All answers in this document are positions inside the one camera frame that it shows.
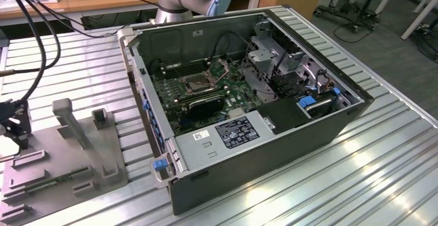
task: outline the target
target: aluminum table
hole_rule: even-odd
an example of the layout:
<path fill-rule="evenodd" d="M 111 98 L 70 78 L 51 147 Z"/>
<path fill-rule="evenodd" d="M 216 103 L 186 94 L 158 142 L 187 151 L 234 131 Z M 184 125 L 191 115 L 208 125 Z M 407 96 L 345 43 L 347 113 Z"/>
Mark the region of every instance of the aluminum table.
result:
<path fill-rule="evenodd" d="M 70 97 L 76 118 L 115 113 L 130 184 L 30 225 L 434 225 L 438 223 L 438 122 L 357 58 L 282 6 L 271 10 L 377 98 L 323 148 L 187 213 L 174 216 L 154 186 L 152 151 L 115 37 L 60 36 L 63 58 L 30 100 L 34 128 L 58 124 L 51 101 Z M 54 39 L 44 37 L 48 57 Z M 39 66 L 32 38 L 3 50 L 0 69 Z M 3 78 L 1 100 L 17 99 L 34 74 Z"/>

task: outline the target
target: barcode sticker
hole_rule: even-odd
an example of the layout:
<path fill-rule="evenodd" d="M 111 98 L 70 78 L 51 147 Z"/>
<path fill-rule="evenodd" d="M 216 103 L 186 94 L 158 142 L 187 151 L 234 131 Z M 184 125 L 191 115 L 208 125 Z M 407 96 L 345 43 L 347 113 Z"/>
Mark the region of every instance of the barcode sticker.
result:
<path fill-rule="evenodd" d="M 208 134 L 207 130 L 203 130 L 202 132 L 198 132 L 198 133 L 194 134 L 195 140 L 200 140 L 200 139 L 203 139 L 208 136 L 210 136 L 210 134 Z"/>

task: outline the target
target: sticker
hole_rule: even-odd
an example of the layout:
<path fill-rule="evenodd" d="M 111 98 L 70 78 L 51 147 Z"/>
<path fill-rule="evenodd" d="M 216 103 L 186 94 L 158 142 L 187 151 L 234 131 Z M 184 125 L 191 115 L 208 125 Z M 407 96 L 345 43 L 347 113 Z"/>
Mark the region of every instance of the sticker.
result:
<path fill-rule="evenodd" d="M 218 125 L 215 128 L 222 141 L 230 149 L 261 137 L 247 117 Z"/>
<path fill-rule="evenodd" d="M 202 138 L 206 138 L 208 136 L 210 136 L 208 130 L 203 130 L 202 132 L 194 134 L 195 140 L 200 140 Z"/>
<path fill-rule="evenodd" d="M 204 34 L 204 31 L 203 30 L 194 31 L 194 37 L 202 36 L 203 34 Z"/>

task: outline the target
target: motherboard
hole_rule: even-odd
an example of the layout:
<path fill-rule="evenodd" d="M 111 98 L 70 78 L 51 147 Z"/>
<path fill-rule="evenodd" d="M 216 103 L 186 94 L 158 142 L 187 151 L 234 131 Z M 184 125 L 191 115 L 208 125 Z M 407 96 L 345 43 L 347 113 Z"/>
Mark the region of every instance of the motherboard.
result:
<path fill-rule="evenodd" d="M 186 67 L 162 66 L 152 83 L 176 136 L 262 105 L 242 75 L 242 60 L 218 58 Z"/>

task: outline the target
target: white label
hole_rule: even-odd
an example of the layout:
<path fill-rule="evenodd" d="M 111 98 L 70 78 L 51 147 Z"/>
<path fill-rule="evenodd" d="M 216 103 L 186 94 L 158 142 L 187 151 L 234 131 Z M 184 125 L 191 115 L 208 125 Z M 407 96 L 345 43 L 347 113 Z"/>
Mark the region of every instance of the white label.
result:
<path fill-rule="evenodd" d="M 204 34 L 204 31 L 203 30 L 194 31 L 194 37 L 195 36 L 202 36 L 203 34 Z"/>
<path fill-rule="evenodd" d="M 200 140 L 202 138 L 206 138 L 208 136 L 210 136 L 210 134 L 208 134 L 207 130 L 203 130 L 202 132 L 198 132 L 194 134 L 195 140 Z"/>

